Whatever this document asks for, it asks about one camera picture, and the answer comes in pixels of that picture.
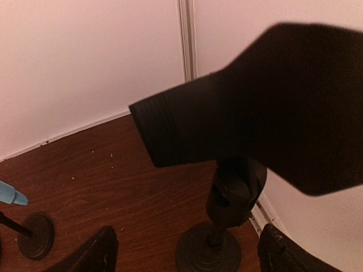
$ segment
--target baseboard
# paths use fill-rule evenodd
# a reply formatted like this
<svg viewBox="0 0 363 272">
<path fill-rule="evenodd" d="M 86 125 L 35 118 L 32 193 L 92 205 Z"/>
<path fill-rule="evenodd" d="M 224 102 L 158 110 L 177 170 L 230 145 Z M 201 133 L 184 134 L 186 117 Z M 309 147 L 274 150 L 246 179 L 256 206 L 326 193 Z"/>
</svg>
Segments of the baseboard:
<svg viewBox="0 0 363 272">
<path fill-rule="evenodd" d="M 250 217 L 250 221 L 259 236 L 264 226 L 268 223 L 273 224 L 280 231 L 289 236 L 284 224 L 276 214 L 264 192 L 261 193 L 259 200 L 252 209 L 252 217 Z"/>
<path fill-rule="evenodd" d="M 48 139 L 48 140 L 46 140 L 46 141 L 40 142 L 40 143 L 35 144 L 35 145 L 33 145 L 33 146 L 30 146 L 30 147 L 28 147 L 28 148 L 25 148 L 25 149 L 23 149 L 23 150 L 21 150 L 21 151 L 19 151 L 19 152 L 16 152 L 16 153 L 14 153 L 14 154 L 12 154 L 12 155 L 10 155 L 10 156 L 7 156 L 7 157 L 5 157 L 5 158 L 0 158 L 0 162 L 2 162 L 2 161 L 4 161 L 4 160 L 7 160 L 7 159 L 10 159 L 10 158 L 13 158 L 13 157 L 16 157 L 16 156 L 19 156 L 19 155 L 21 155 L 21 154 L 23 154 L 23 153 L 26 153 L 26 152 L 28 152 L 28 151 L 34 150 L 34 149 L 36 149 L 36 148 L 38 148 L 38 147 L 40 147 L 40 146 L 43 146 L 43 145 L 46 145 L 46 144 L 48 144 L 48 143 L 54 142 L 54 141 L 56 141 L 56 140 L 59 140 L 59 139 L 61 139 L 61 138 L 63 138 L 63 137 L 67 137 L 67 136 L 69 136 L 69 135 L 72 135 L 72 134 L 74 134 L 74 133 L 80 132 L 80 131 L 82 131 L 82 130 L 86 130 L 86 129 L 92 128 L 92 127 L 94 127 L 94 126 L 101 125 L 101 124 L 103 124 L 103 123 L 106 123 L 106 122 L 109 122 L 109 121 L 115 120 L 115 119 L 120 118 L 120 117 L 124 117 L 124 116 L 129 115 L 129 114 L 130 114 L 130 111 L 129 111 L 129 110 L 126 110 L 126 111 L 121 112 L 121 113 L 119 113 L 119 114 L 116 114 L 116 115 L 114 115 L 114 116 L 111 116 L 111 117 L 108 117 L 108 118 L 105 118 L 105 119 L 102 119 L 102 120 L 99 120 L 99 121 L 96 121 L 96 122 L 90 123 L 90 124 L 88 124 L 88 125 L 86 125 L 86 126 L 81 126 L 81 127 L 77 128 L 77 129 L 74 129 L 74 130 L 68 131 L 68 132 L 63 133 L 63 134 L 61 134 L 61 135 L 58 135 L 58 136 L 56 136 L 56 137 L 54 137 L 54 138 Z"/>
</svg>

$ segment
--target wooden floor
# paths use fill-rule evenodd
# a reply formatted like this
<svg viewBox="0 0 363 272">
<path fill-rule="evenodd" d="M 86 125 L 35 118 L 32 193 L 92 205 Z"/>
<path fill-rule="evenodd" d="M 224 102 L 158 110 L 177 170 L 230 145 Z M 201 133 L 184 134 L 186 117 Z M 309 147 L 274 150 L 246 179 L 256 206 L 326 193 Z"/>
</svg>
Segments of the wooden floor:
<svg viewBox="0 0 363 272">
<path fill-rule="evenodd" d="M 82 131 L 0 163 L 0 180 L 29 198 L 0 210 L 21 222 L 35 211 L 54 221 L 56 239 L 42 261 L 20 254 L 16 233 L 0 226 L 0 271 L 42 271 L 104 225 L 119 240 L 117 271 L 176 271 L 178 238 L 204 211 L 214 163 L 156 169 L 130 116 Z M 232 233 L 242 247 L 240 271 L 260 271 L 258 236 L 247 222 Z"/>
</svg>

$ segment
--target blue cap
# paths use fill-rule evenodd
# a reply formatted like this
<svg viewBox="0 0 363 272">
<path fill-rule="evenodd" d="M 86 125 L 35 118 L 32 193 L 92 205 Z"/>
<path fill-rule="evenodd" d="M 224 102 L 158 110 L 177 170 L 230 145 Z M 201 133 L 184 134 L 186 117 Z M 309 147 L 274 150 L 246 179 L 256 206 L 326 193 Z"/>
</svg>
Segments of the blue cap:
<svg viewBox="0 0 363 272">
<path fill-rule="evenodd" d="M 15 188 L 0 180 L 0 201 L 6 204 L 28 205 L 28 198 Z"/>
</svg>

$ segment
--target round weighted base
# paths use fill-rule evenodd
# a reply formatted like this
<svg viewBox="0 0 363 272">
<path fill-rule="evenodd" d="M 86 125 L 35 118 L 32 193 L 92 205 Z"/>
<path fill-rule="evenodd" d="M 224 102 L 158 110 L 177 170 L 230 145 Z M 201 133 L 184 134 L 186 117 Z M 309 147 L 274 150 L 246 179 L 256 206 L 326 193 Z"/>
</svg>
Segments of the round weighted base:
<svg viewBox="0 0 363 272">
<path fill-rule="evenodd" d="M 42 213 L 28 216 L 22 226 L 33 232 L 31 237 L 18 234 L 20 252 L 30 260 L 38 261 L 48 255 L 54 242 L 52 221 Z"/>
<path fill-rule="evenodd" d="M 236 238 L 225 233 L 219 246 L 210 246 L 207 237 L 212 225 L 201 223 L 187 231 L 176 246 L 175 261 L 180 272 L 236 272 L 241 253 Z"/>
</svg>

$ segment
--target white wall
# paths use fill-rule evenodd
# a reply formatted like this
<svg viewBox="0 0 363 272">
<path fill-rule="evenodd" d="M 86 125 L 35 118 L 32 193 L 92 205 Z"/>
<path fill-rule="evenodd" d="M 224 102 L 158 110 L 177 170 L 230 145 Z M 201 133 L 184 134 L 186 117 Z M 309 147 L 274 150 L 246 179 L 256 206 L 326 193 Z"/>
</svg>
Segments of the white wall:
<svg viewBox="0 0 363 272">
<path fill-rule="evenodd" d="M 195 0 L 198 76 L 222 68 L 282 20 L 363 30 L 363 1 Z M 342 271 L 363 271 L 363 186 L 313 198 L 270 172 L 265 194 L 306 250 Z"/>
<path fill-rule="evenodd" d="M 184 81 L 177 0 L 0 3 L 0 160 Z"/>
</svg>

